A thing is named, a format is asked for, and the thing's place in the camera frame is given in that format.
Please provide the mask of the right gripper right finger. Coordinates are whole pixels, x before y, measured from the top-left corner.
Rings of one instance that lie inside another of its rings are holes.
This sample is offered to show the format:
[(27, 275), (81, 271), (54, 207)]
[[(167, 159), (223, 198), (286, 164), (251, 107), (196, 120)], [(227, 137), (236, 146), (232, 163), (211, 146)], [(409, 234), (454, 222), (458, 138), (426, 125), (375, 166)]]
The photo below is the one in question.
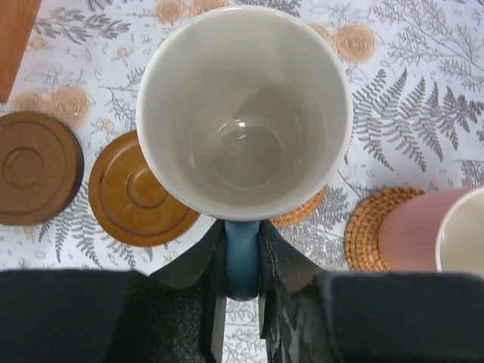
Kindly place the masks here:
[(259, 240), (270, 362), (483, 360), (481, 278), (325, 271), (267, 221)]

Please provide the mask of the light blue mug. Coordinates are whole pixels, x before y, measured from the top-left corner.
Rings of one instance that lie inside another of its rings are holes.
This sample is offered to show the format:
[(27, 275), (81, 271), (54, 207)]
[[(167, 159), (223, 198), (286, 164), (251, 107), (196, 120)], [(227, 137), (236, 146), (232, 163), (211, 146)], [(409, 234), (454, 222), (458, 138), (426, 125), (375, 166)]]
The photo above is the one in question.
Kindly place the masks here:
[(329, 44), (271, 8), (197, 16), (147, 65), (138, 140), (160, 184), (225, 224), (227, 296), (255, 297), (263, 221), (311, 200), (349, 146), (352, 96)]

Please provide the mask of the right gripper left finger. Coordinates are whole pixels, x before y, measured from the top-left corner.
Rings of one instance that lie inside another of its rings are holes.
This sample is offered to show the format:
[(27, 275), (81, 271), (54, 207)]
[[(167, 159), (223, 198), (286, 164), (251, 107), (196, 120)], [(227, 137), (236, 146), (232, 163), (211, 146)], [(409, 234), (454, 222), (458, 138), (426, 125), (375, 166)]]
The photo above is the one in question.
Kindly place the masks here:
[(225, 235), (202, 239), (150, 275), (135, 270), (1, 274), (3, 362), (219, 362)]

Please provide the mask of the dark brown wooden coaster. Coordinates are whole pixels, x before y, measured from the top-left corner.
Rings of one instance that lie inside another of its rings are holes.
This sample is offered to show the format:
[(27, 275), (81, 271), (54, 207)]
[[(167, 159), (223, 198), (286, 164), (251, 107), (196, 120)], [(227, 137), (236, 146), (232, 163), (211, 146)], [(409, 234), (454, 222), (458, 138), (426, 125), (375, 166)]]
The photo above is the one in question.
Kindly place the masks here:
[(74, 133), (53, 116), (32, 111), (1, 117), (1, 223), (33, 225), (73, 200), (84, 173)]

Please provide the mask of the woven rattan coaster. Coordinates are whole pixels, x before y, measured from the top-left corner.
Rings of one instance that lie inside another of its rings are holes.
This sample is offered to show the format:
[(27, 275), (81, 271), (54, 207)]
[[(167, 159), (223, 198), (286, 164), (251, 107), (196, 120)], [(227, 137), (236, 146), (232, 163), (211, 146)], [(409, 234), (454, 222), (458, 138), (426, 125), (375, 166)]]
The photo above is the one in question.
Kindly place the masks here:
[(397, 206), (422, 194), (424, 191), (419, 188), (384, 188), (357, 205), (344, 235), (345, 257), (351, 270), (389, 271), (379, 248), (380, 226)]
[(321, 204), (325, 191), (326, 187), (323, 187), (311, 200), (289, 213), (272, 218), (271, 223), (275, 227), (287, 227), (307, 219)]

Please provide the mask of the pink ceramic mug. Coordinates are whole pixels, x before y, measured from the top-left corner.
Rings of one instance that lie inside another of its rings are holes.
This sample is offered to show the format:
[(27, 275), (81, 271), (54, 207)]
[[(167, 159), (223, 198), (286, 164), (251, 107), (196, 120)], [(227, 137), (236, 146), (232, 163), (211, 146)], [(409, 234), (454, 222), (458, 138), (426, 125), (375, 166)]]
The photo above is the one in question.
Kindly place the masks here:
[(424, 193), (400, 203), (378, 231), (380, 254), (393, 271), (438, 271), (439, 231), (449, 211), (482, 187), (464, 187)]

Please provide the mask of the light brown wooden coaster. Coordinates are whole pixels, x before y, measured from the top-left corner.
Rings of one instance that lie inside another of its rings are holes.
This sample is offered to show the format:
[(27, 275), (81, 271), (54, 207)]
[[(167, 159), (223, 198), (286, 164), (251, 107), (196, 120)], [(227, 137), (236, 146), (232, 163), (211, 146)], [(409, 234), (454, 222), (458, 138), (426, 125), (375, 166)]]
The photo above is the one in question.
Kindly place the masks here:
[(115, 240), (135, 247), (166, 244), (200, 216), (157, 181), (135, 131), (119, 136), (99, 154), (88, 198), (99, 225)]

